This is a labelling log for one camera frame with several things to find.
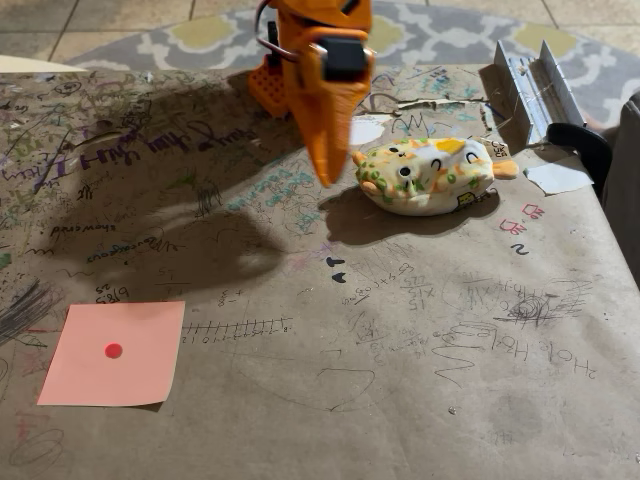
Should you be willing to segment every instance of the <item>pink sticky note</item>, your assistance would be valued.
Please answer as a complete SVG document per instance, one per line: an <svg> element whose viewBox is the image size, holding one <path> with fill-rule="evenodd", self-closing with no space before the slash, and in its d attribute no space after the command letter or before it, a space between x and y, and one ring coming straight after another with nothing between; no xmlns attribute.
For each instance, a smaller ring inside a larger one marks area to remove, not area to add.
<svg viewBox="0 0 640 480"><path fill-rule="evenodd" d="M163 402L183 315L184 302L71 305L38 405Z"/></svg>

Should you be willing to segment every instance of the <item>metal bracket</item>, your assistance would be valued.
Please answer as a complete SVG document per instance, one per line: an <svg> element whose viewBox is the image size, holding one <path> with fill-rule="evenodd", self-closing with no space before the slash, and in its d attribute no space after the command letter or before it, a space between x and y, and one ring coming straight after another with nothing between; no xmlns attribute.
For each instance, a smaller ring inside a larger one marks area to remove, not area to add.
<svg viewBox="0 0 640 480"><path fill-rule="evenodd" d="M536 59L507 58L498 41L493 63L512 118L524 130L527 145L542 142L551 123L587 125L547 42L542 42L540 58Z"/></svg>

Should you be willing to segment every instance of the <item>orange plastic base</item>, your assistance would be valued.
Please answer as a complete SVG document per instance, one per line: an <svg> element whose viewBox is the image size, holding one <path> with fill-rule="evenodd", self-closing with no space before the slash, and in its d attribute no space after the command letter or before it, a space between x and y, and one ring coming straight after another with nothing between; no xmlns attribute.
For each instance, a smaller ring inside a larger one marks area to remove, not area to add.
<svg viewBox="0 0 640 480"><path fill-rule="evenodd" d="M249 92L274 117L283 117L289 111L282 67L270 68L266 57L262 59L262 65L249 74Z"/></svg>

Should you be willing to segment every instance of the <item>tile floor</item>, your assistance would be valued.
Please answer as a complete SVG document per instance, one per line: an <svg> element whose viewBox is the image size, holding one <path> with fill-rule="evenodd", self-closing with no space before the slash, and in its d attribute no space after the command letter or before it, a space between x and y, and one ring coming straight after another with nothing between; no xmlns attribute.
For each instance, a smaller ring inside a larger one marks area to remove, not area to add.
<svg viewBox="0 0 640 480"><path fill-rule="evenodd" d="M127 35L231 8L251 9L257 1L0 0L0 55L64 63ZM491 11L588 35L640 55L640 0L395 1Z"/></svg>

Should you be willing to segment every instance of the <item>black object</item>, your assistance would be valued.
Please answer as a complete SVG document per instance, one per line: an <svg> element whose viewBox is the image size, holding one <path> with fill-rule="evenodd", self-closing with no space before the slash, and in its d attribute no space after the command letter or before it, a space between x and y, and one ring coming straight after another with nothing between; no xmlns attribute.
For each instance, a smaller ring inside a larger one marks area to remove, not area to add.
<svg viewBox="0 0 640 480"><path fill-rule="evenodd" d="M331 268L335 267L336 265L340 265L341 263L344 263L344 260L339 260L339 259L333 259L331 257L327 257L327 265L329 265Z"/></svg>
<svg viewBox="0 0 640 480"><path fill-rule="evenodd" d="M332 275L331 278L338 283L347 283L344 279L344 272L336 273L335 275Z"/></svg>
<svg viewBox="0 0 640 480"><path fill-rule="evenodd" d="M318 45L327 51L324 79L328 82L352 82L367 70L364 47L357 38L323 37Z"/></svg>
<svg viewBox="0 0 640 480"><path fill-rule="evenodd" d="M349 15L360 4L360 0L346 0L341 8L341 12Z"/></svg>
<svg viewBox="0 0 640 480"><path fill-rule="evenodd" d="M578 125L551 123L547 127L547 141L578 151L582 164L593 180L593 189L600 198L613 160L611 146L604 137Z"/></svg>
<svg viewBox="0 0 640 480"><path fill-rule="evenodd" d="M278 25L276 22L267 23L267 31L269 34L269 42L273 43L276 47L280 46L278 42ZM278 55L276 52L271 52L267 55L267 65L271 68L279 67L280 62L282 62L282 57Z"/></svg>

